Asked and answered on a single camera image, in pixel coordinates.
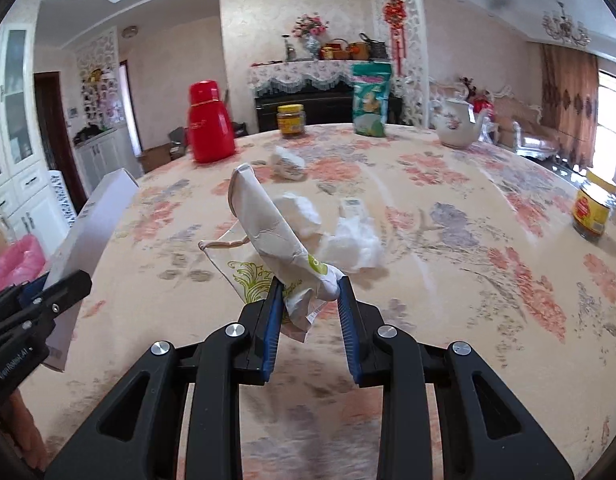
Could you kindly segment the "person's left hand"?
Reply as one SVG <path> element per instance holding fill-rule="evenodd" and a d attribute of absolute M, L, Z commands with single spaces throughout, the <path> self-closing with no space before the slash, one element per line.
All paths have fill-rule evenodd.
<path fill-rule="evenodd" d="M 20 390 L 16 389 L 2 405 L 0 415 L 26 464 L 32 469 L 45 471 L 49 463 L 48 452 Z"/>

